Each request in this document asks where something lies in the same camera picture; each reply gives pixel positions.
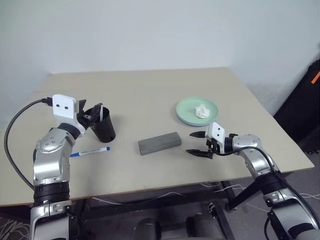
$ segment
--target beige tabletop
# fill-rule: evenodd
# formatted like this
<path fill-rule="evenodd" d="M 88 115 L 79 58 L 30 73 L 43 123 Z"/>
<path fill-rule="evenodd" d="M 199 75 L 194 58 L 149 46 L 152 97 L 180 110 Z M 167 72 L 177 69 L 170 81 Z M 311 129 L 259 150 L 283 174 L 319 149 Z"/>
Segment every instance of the beige tabletop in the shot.
<path fill-rule="evenodd" d="M 101 143 L 89 129 L 73 152 L 110 146 L 111 151 L 70 159 L 71 198 L 87 198 L 188 184 L 249 177 L 240 156 L 195 157 L 186 149 L 206 151 L 206 141 L 189 133 L 205 130 L 181 122 L 176 104 L 200 96 L 219 107 L 216 120 L 227 133 L 255 134 L 282 172 L 312 168 L 295 142 L 227 68 L 63 73 L 49 75 L 29 101 L 63 94 L 87 99 L 84 109 L 103 103 L 109 110 L 116 138 Z M 56 127 L 52 108 L 37 104 L 13 126 L 9 136 L 12 157 L 32 181 L 36 142 Z M 0 134 L 0 205 L 33 202 L 33 191 L 9 164 Z M 141 156 L 138 140 L 178 132 L 182 145 Z"/>

